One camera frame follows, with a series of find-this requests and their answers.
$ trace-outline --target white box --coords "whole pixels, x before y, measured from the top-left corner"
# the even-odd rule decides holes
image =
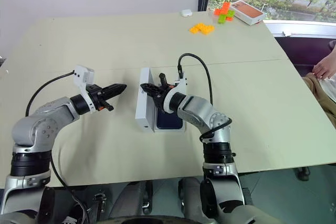
[[[263,13],[257,8],[241,0],[231,3],[229,9],[235,11],[235,17],[239,18],[250,26],[262,21],[266,17],[266,13]]]
[[[141,69],[140,83],[138,91],[138,101],[136,103],[135,120],[144,132],[154,132],[155,104],[151,97],[142,90],[140,84],[153,82],[150,68]]]

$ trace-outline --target floor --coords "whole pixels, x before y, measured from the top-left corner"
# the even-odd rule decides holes
[[[292,169],[273,170],[241,176],[243,187],[248,187],[253,203],[264,212],[287,224],[336,223],[336,166],[310,168],[307,182],[296,179]],[[179,178],[159,179],[153,182],[152,215],[183,217],[177,196]],[[78,193],[82,198],[92,198],[105,191],[108,204],[104,216],[112,207],[126,183],[89,186]],[[66,215],[72,200],[64,190],[57,191],[56,205],[59,215]]]

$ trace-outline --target white bracket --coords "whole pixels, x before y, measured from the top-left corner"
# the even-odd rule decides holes
[[[88,92],[86,91],[86,85],[93,84],[93,78],[95,75],[95,71],[90,68],[83,67],[81,65],[76,65],[75,67],[75,73],[74,73],[74,84],[79,87],[80,94],[86,101],[90,113],[93,113],[96,111],[95,105],[93,104],[93,101],[88,95]]]

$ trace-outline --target yellow toy blocks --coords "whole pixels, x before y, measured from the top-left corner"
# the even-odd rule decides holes
[[[189,31],[193,34],[197,33],[198,31],[201,31],[201,33],[205,35],[211,33],[213,30],[215,30],[214,26],[207,26],[204,25],[203,23],[198,23],[197,25],[189,29]]]

